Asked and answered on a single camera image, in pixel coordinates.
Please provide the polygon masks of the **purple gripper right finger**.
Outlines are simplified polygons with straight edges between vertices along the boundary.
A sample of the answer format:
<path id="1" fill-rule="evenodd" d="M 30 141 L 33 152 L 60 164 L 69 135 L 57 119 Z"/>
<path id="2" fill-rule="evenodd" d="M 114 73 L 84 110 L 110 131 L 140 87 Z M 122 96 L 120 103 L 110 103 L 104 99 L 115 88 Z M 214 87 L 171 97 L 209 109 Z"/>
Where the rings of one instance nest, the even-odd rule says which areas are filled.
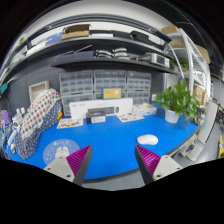
<path id="1" fill-rule="evenodd" d="M 135 157 L 145 184 L 150 184 L 182 169 L 169 155 L 159 156 L 139 145 L 135 145 Z"/>

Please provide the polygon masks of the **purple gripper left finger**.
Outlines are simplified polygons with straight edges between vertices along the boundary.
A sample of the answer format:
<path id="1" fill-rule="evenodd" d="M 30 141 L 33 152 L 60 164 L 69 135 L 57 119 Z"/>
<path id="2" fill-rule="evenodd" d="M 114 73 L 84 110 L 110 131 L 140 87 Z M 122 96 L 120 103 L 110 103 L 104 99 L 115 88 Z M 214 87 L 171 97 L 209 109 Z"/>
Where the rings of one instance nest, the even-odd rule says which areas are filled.
<path id="1" fill-rule="evenodd" d="M 92 155 L 92 145 L 88 145 L 73 152 L 67 157 L 59 156 L 47 165 L 44 170 L 81 186 Z"/>

